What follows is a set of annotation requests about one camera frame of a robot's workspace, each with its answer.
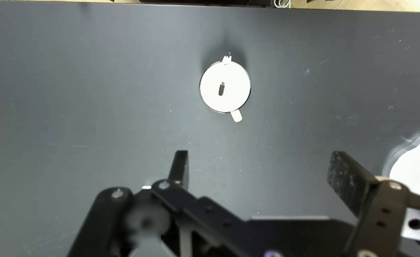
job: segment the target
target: white round object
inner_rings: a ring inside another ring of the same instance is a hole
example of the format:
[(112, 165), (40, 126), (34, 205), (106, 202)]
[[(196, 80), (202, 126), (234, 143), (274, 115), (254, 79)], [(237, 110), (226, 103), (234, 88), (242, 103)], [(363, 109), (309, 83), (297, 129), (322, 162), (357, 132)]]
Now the white round object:
[(232, 113), (236, 123), (242, 122), (239, 109), (247, 102), (250, 92), (249, 73), (232, 62), (230, 56), (210, 66), (200, 80), (204, 103), (219, 113)]

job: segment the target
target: black mount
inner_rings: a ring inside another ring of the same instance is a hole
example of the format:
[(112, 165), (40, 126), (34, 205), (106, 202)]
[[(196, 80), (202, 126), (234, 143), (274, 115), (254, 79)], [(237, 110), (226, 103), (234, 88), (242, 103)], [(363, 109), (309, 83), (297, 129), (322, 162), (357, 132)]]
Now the black mount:
[(129, 256), (144, 237), (159, 237), (176, 256), (394, 257), (402, 237), (420, 245), (420, 196), (393, 180), (376, 179), (343, 152), (334, 152), (329, 185), (359, 217), (337, 220), (240, 220), (207, 197), (187, 192), (187, 152), (177, 152), (169, 179), (133, 195), (102, 192), (70, 257)]

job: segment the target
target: dark gray surface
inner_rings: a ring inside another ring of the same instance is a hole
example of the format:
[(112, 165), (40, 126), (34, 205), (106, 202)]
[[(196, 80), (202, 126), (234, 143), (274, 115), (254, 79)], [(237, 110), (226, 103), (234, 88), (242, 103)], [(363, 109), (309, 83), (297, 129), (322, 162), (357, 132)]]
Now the dark gray surface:
[[(227, 52), (244, 120), (207, 109)], [(332, 150), (382, 173), (420, 133), (420, 15), (0, 5), (0, 256), (63, 256), (94, 196), (166, 176), (242, 217), (352, 222), (326, 185)]]

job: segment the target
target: small tab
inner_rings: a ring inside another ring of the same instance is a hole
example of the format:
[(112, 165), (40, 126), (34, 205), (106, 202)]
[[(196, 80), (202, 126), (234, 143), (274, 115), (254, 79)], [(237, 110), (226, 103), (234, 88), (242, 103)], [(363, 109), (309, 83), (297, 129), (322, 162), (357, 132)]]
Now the small tab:
[(230, 112), (230, 116), (233, 117), (234, 123), (240, 123), (243, 120), (240, 110)]
[(230, 63), (232, 60), (233, 60), (232, 56), (224, 56), (223, 60), (222, 60), (222, 63), (223, 63), (223, 65), (227, 65), (227, 63)]

